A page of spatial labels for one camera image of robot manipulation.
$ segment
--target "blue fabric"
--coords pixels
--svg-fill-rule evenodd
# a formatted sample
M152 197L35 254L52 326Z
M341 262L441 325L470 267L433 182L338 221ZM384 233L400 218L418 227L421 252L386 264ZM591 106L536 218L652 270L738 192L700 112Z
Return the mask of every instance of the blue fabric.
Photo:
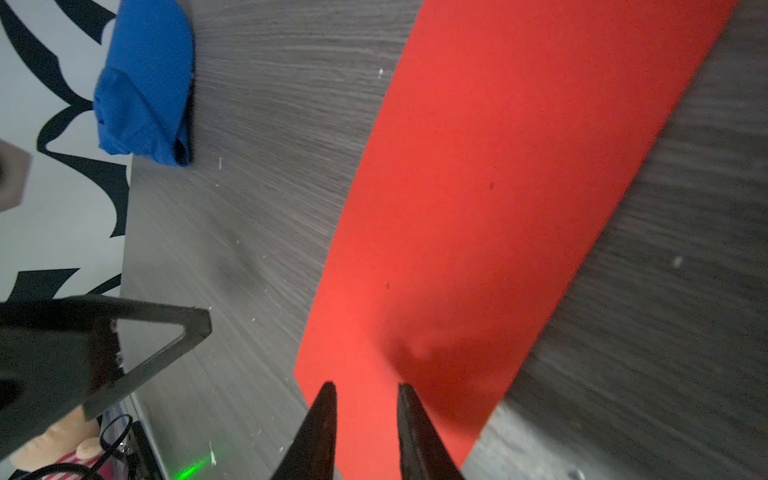
M122 0L94 94L99 147L189 163L192 31L174 0Z

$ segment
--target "black cable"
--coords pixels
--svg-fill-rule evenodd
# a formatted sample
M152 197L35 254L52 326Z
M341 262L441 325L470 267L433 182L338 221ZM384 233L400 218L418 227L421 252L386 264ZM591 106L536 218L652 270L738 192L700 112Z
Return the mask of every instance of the black cable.
M109 427L111 427L117 420L123 417L128 417L128 424L125 426L125 430L123 430L118 439L115 440L112 445L109 445L109 447L104 451L104 454L90 468L85 465L80 465L79 463L55 463L53 465L46 465L45 467L38 468L34 472L29 472L19 480L38 480L38 478L43 478L46 475L53 475L56 473L74 473L75 475L80 475L82 480L104 480L104 477L99 474L98 469L100 469L101 466L104 465L104 463L106 463L106 461L109 459L109 457L118 450L120 443L125 440L125 437L128 436L128 433L131 431L131 425L134 422L134 418L127 413L116 416L111 422L109 422L107 428L104 429L104 431L101 432L101 435L98 437L99 443L102 443L104 441L103 435L107 429L109 429Z
M53 465L46 465L45 467L38 468L34 472L29 472L19 480L38 480L38 478L43 478L46 475L53 475L56 473L74 473L75 475L85 477L91 473L91 469L85 465L80 465L79 463L55 463ZM98 472L91 478L94 480L104 480L104 477L99 475Z
M98 462L94 463L93 466L88 470L88 473L85 477L82 478L82 480L95 480L96 475L100 476L98 474L98 469L101 468L101 466L107 462L107 460L118 450L118 447L120 446L121 442L125 440L125 437L128 436L128 433L131 431L131 425L134 422L134 418L127 413L124 413L122 415L118 415L112 419L111 422L109 422L109 425L104 428L104 430L101 432L101 435L99 435L99 443L101 443L102 436L104 433L111 427L117 420L122 419L123 417L128 418L128 423L125 426L125 429L120 434L117 440L115 440L112 445L109 445L109 448L104 452L104 454L101 456L101 458L98 459Z
M104 433L106 432L107 430L105 429L103 432L101 432L101 435L98 436L98 444L101 446L101 449L104 450L105 452L109 449L109 444L107 443L106 440L104 440ZM117 460L120 460L121 462L125 462L126 460L125 454L120 450L115 450L114 452L112 452L112 456L115 457Z

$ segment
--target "red paper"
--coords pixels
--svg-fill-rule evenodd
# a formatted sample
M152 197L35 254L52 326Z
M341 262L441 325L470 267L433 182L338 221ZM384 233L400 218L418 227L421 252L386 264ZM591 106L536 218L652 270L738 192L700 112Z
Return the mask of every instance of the red paper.
M397 384L461 465L733 0L425 0L296 363L345 480L399 478Z

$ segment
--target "black metal bracket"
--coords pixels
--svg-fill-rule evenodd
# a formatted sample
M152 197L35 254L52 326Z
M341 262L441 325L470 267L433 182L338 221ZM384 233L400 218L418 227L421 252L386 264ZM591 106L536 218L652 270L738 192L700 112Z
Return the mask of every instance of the black metal bracket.
M118 319L184 332L128 373ZM210 335L207 310L99 295L0 303L0 458L83 405L86 419L130 395Z
M464 480L409 384L397 398L402 480ZM336 452L336 387L326 382L272 480L332 480Z

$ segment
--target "gray wooden table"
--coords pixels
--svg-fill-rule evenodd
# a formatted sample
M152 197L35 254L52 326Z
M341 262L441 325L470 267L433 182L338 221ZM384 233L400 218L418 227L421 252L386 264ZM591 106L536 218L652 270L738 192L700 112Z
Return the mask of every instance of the gray wooden table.
M188 0L194 164L134 162L122 294L210 307L138 392L171 475L269 478L418 0ZM469 480L768 478L768 8L743 2L472 451ZM126 328L127 364L169 332Z

